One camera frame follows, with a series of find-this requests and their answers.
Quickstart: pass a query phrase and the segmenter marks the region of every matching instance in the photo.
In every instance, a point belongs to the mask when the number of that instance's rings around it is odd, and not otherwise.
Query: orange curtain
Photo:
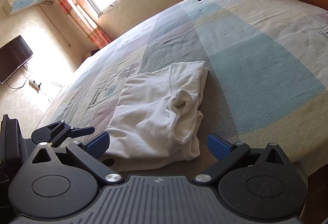
[[[99,49],[111,42],[75,0],[55,0],[71,21]]]

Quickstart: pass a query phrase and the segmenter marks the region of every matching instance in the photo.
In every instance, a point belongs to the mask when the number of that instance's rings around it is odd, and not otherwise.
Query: silver screw
[[[210,175],[207,174],[199,174],[195,177],[195,180],[199,182],[209,182],[212,180],[212,178]]]
[[[111,173],[105,176],[105,180],[109,182],[117,182],[122,179],[122,176],[116,173]]]

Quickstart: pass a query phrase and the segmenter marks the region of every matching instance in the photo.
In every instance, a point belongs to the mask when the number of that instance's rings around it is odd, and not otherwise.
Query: fabric fold
[[[207,72],[204,61],[173,63],[124,83],[106,130],[114,170],[154,169],[199,156],[198,107]]]

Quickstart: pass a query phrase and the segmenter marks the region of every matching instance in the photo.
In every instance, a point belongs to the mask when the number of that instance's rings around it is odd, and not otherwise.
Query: black tv screen
[[[21,35],[0,48],[0,83],[4,84],[33,55]]]

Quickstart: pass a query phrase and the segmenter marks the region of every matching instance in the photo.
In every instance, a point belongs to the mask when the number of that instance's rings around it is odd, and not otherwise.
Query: plaid bedspread
[[[210,132],[252,147],[279,143],[307,174],[328,163],[328,12],[297,0],[174,5],[88,58],[39,127],[64,119],[105,130],[129,77],[201,60],[209,69],[201,155],[149,173],[193,176],[213,163]]]

